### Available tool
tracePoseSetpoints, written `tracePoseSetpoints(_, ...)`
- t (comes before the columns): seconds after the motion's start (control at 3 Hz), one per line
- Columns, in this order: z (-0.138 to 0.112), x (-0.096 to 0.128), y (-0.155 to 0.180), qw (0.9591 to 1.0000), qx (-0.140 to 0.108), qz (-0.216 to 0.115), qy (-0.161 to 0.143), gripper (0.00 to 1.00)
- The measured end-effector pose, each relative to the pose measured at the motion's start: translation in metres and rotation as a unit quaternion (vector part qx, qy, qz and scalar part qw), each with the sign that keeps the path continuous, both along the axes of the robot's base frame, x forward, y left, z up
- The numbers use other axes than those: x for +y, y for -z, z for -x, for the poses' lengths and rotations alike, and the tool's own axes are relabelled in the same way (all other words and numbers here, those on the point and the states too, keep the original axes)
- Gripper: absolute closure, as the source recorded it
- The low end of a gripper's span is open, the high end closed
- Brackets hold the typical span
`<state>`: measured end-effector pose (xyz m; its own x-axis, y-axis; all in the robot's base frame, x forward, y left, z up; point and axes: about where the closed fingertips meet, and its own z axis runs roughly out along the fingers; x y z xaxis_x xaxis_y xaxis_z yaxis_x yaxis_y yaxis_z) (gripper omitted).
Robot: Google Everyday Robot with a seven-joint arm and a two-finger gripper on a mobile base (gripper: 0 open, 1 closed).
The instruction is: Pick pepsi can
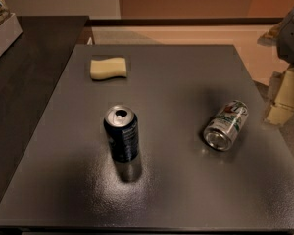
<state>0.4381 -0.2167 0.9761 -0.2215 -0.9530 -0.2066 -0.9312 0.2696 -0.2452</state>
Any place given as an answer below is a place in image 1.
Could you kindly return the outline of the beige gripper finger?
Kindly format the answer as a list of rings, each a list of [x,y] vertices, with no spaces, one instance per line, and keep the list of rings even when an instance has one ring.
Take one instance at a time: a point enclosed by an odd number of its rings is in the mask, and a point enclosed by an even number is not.
[[[268,98],[265,122],[282,126],[294,116],[294,65],[272,74]]]

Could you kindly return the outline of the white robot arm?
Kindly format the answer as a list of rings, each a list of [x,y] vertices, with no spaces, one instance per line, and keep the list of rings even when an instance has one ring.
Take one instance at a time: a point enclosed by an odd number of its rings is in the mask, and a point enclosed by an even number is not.
[[[279,59],[289,64],[281,75],[272,77],[273,98],[265,113],[265,121],[284,125],[294,115],[294,7],[284,19],[265,32],[258,43],[275,46]]]

